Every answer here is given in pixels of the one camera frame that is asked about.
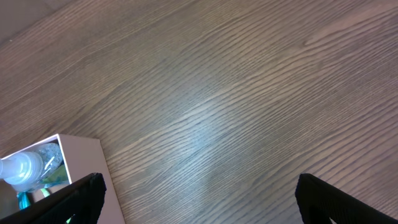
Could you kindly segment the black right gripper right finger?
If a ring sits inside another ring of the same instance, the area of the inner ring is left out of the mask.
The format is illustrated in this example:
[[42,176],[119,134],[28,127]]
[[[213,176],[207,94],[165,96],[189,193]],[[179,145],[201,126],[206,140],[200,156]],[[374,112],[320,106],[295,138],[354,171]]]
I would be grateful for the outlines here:
[[397,224],[396,219],[312,174],[300,174],[295,198],[304,224]]

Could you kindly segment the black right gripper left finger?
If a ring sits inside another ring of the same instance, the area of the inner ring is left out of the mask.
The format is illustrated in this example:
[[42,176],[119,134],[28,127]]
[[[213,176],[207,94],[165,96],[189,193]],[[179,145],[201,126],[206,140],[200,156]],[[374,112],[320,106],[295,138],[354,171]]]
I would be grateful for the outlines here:
[[28,208],[1,219],[1,224],[97,224],[105,194],[103,175],[91,173]]

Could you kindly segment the green white toothbrush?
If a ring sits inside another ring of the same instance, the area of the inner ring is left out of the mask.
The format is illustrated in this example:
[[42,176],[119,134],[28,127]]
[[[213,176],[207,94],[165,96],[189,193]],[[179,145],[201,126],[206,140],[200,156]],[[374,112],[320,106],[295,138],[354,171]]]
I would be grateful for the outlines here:
[[[51,193],[47,189],[40,189],[43,198],[48,197]],[[17,194],[19,210],[23,210],[34,203],[34,198],[28,192],[20,192]]]

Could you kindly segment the clear soap pump bottle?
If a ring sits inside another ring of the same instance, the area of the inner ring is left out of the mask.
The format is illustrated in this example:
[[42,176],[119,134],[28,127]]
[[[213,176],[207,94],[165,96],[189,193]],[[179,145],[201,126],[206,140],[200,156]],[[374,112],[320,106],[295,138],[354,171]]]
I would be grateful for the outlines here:
[[41,144],[1,159],[1,180],[17,192],[33,192],[69,183],[57,143]]

